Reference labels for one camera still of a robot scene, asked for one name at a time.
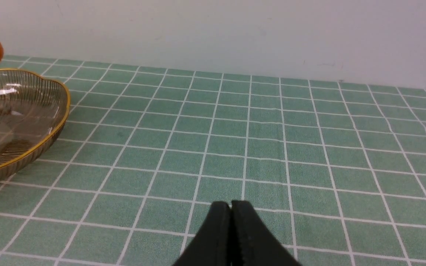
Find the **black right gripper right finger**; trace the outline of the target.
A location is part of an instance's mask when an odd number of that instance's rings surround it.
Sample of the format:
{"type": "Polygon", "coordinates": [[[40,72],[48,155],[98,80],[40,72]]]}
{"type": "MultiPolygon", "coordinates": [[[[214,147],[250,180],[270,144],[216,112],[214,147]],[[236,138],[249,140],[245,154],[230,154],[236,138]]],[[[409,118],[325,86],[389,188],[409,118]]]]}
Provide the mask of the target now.
{"type": "Polygon", "coordinates": [[[232,266],[300,266],[249,201],[232,201],[232,266]]]}

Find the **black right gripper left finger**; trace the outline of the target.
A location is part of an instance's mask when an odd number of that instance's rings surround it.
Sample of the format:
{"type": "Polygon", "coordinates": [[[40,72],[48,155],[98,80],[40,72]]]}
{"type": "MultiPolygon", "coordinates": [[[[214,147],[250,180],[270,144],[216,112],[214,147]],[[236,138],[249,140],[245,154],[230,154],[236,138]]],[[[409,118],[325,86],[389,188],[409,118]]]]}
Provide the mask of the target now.
{"type": "Polygon", "coordinates": [[[213,202],[200,229],[173,265],[226,266],[230,214],[226,202],[213,202]]]}

